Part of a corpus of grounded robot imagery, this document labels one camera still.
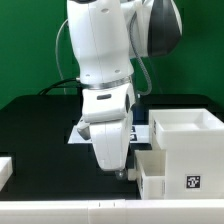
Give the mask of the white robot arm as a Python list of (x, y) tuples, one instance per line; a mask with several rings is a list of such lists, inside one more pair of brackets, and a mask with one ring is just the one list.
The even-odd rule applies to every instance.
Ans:
[(141, 94), (131, 60), (170, 53), (182, 36), (181, 17), (174, 0), (67, 0), (67, 15), (83, 95), (77, 129), (99, 167), (119, 173)]

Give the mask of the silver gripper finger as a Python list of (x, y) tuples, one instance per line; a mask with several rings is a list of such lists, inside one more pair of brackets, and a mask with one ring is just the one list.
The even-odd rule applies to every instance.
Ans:
[(127, 179), (127, 171), (125, 169), (116, 171), (115, 175), (118, 180), (126, 180)]

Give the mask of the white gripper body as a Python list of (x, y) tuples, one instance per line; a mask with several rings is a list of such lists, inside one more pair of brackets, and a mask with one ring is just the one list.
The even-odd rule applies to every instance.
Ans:
[(77, 131), (84, 140), (91, 140), (99, 167), (103, 171), (125, 168), (133, 115), (121, 120), (87, 123), (80, 118)]

